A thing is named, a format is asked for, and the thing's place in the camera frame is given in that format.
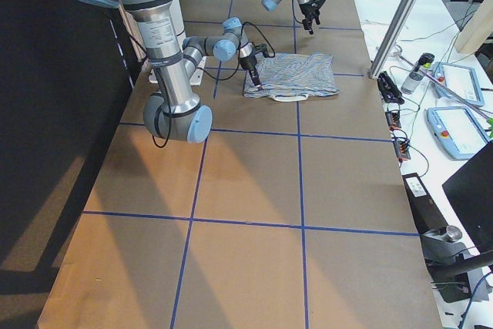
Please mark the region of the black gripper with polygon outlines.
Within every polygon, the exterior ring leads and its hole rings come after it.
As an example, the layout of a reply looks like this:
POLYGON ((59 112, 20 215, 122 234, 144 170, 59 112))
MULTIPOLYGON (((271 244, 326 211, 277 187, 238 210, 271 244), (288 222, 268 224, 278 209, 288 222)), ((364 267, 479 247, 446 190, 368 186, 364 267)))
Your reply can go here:
POLYGON ((257 89, 261 89, 262 85, 260 82, 259 73, 257 71, 257 57, 255 55, 249 55, 247 57, 241 58, 241 66, 244 70, 246 70, 252 80, 253 85, 257 89))
POLYGON ((301 0, 300 10, 304 16, 303 27, 310 35, 313 35, 313 22, 320 25, 320 9, 326 0, 301 0))

